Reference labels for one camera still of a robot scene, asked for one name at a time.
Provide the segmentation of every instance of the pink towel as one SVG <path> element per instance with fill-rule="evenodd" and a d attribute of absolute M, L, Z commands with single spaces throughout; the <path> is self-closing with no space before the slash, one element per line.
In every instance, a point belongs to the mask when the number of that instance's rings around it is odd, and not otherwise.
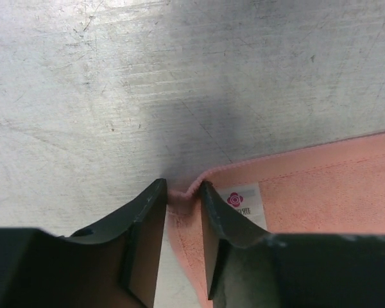
<path fill-rule="evenodd" d="M 170 191 L 168 234 L 202 307 L 207 300 L 201 182 L 270 232 L 385 234 L 385 133 L 291 151 L 204 172 Z"/>

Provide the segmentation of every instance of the rose logo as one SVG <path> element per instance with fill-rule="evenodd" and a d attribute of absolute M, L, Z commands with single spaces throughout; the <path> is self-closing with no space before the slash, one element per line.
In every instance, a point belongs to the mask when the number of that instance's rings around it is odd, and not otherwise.
<path fill-rule="evenodd" d="M 228 204 L 231 204 L 233 207 L 239 207 L 242 201 L 244 201 L 244 198 L 236 192 L 231 192 L 231 195 L 227 199 Z"/>

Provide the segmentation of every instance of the pink cloth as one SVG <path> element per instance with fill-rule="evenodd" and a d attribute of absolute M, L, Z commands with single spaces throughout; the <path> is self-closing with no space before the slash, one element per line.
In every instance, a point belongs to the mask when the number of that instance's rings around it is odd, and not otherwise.
<path fill-rule="evenodd" d="M 217 189 L 258 183 L 270 232 L 385 234 L 385 133 L 291 151 L 204 172 L 170 191 L 168 234 L 202 307 L 207 300 L 201 182 Z"/>

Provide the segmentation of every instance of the fabric tag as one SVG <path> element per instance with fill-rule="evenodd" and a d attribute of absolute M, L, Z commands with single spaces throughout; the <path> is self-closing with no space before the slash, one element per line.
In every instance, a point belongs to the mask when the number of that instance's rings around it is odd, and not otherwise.
<path fill-rule="evenodd" d="M 217 192 L 233 209 L 267 230 L 258 183 L 217 189 Z"/>

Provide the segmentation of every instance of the clothing tag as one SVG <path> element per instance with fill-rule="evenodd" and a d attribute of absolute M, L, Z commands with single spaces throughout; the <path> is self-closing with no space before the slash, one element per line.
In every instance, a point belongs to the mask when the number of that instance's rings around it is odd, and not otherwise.
<path fill-rule="evenodd" d="M 217 189 L 217 192 L 233 209 L 259 227 L 267 229 L 258 183 Z"/>

